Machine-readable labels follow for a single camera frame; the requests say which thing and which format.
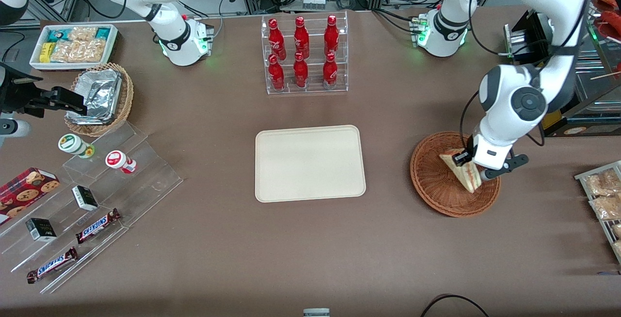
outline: round wicker basket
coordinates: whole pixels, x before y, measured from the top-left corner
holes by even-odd
[[[500,178],[483,182],[474,193],[464,188],[439,157],[461,145],[459,133],[435,133],[419,143],[410,160],[410,177],[421,198],[433,209],[453,217],[475,216],[486,211],[501,189]]]
[[[116,125],[124,122],[129,116],[129,111],[131,110],[131,100],[133,100],[133,83],[131,82],[131,78],[127,75],[127,72],[123,67],[115,64],[115,63],[106,63],[104,65],[97,65],[93,68],[87,69],[86,71],[103,71],[104,69],[114,69],[118,71],[123,76],[123,82],[120,88],[120,94],[118,95],[118,103],[115,113],[115,118],[112,123],[108,125],[77,125],[69,122],[67,118],[65,118],[65,124],[69,127],[69,129],[80,135],[86,136],[102,136],[106,131],[112,129]],[[73,81],[73,85],[71,86],[71,90],[74,90],[76,87],[76,83],[78,82],[78,78]]]

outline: snickers bar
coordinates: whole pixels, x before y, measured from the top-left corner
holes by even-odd
[[[107,213],[106,216],[97,220],[95,224],[88,226],[86,229],[84,229],[84,231],[76,234],[78,244],[84,243],[87,239],[99,233],[99,231],[112,224],[118,218],[120,218],[120,214],[118,213],[117,209],[114,208],[110,213]]]
[[[78,259],[78,252],[76,251],[75,248],[71,247],[69,251],[67,251],[63,255],[60,255],[56,259],[48,262],[47,264],[41,266],[40,268],[38,268],[38,270],[33,270],[33,271],[28,272],[28,275],[26,276],[26,279],[28,280],[28,284],[35,283],[36,281],[40,280],[41,278],[43,278],[45,275],[47,275],[51,271],[57,270],[58,268],[60,268],[60,266],[68,262],[77,261],[77,259]]]

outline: brown table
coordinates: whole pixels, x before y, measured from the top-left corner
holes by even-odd
[[[500,50],[502,25],[524,9],[481,8],[477,35]],[[129,120],[186,180],[51,295],[30,293],[0,262],[0,316],[295,317],[324,306],[335,317],[405,317],[442,293],[491,316],[618,316],[621,277],[595,275],[615,259],[573,175],[621,159],[620,139],[549,139],[545,148],[523,139],[516,151],[531,162],[503,176],[490,210],[440,215],[415,193],[410,155],[424,136],[458,128],[499,59],[470,36],[455,56],[433,58],[370,12],[349,17],[349,93],[297,98],[265,92],[260,17],[227,19],[213,56],[191,67],[162,56],[146,23],[119,23],[116,61],[135,85]],[[75,75],[42,74],[43,86]],[[467,130],[483,116],[476,106]],[[62,115],[23,117],[33,133],[6,141],[0,181],[61,166]],[[257,133],[340,124],[360,129],[363,196],[255,199]],[[459,309],[478,315],[444,301],[428,316]]]

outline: clear acrylic display stand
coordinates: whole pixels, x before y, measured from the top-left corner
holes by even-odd
[[[147,136],[128,122],[105,133],[93,142],[95,155],[89,159],[73,156],[57,173],[60,182],[53,195],[22,211],[18,219],[2,228],[2,260],[11,272],[24,277],[75,247],[79,260],[62,266],[32,284],[40,293],[53,292],[82,267],[125,233],[157,202],[175,189],[182,179],[160,158],[146,140]],[[112,150],[121,150],[137,163],[137,169],[125,174],[106,166],[104,158]],[[78,207],[71,189],[75,185],[91,189],[99,207],[86,211]],[[122,216],[103,231],[79,244],[75,235],[117,208]],[[48,219],[57,238],[49,243],[33,240],[25,222],[31,217]]]
[[[339,67],[337,71],[337,84],[331,90],[324,88],[324,63],[326,62],[326,54],[324,54],[324,32],[328,25],[328,16],[335,15],[337,17],[337,28],[339,29],[339,49],[337,51],[335,62]],[[268,67],[268,56],[271,54],[270,48],[270,27],[267,22],[271,18],[278,21],[278,28],[284,36],[284,47],[287,51],[287,58],[280,61],[282,70],[284,71],[284,90],[276,91],[270,80],[270,72]],[[346,12],[319,12],[304,14],[304,23],[309,31],[310,38],[310,57],[306,59],[309,68],[309,78],[306,88],[301,89],[295,85],[295,75],[293,73],[293,64],[295,63],[295,42],[293,34],[295,33],[295,19],[290,16],[263,16],[261,19],[261,42],[263,46],[263,64],[265,67],[265,82],[268,94],[303,94],[303,93],[335,93],[347,91],[349,89],[348,76],[348,25]]]

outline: red bottle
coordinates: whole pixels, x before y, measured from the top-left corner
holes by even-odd
[[[332,90],[337,85],[337,71],[339,67],[334,62],[334,53],[329,53],[326,56],[326,63],[324,63],[324,88],[326,90]]]
[[[304,58],[311,55],[311,43],[309,41],[309,31],[304,27],[304,17],[295,17],[295,51],[301,51]]]
[[[278,21],[271,18],[268,21],[268,25],[270,25],[270,47],[272,53],[276,54],[279,60],[284,61],[287,58],[287,51],[284,49],[284,36],[282,36],[280,29],[278,29]]]
[[[309,78],[309,67],[304,61],[304,54],[301,51],[295,53],[295,63],[293,64],[293,72],[295,72],[295,85],[304,89]]]
[[[339,29],[337,29],[337,17],[328,16],[328,27],[324,33],[324,53],[326,56],[330,52],[337,53],[339,49]]]
[[[278,58],[275,54],[270,54],[268,59],[270,60],[268,72],[270,72],[270,79],[274,90],[282,91],[284,90],[284,73],[282,72],[282,67],[278,63]]]

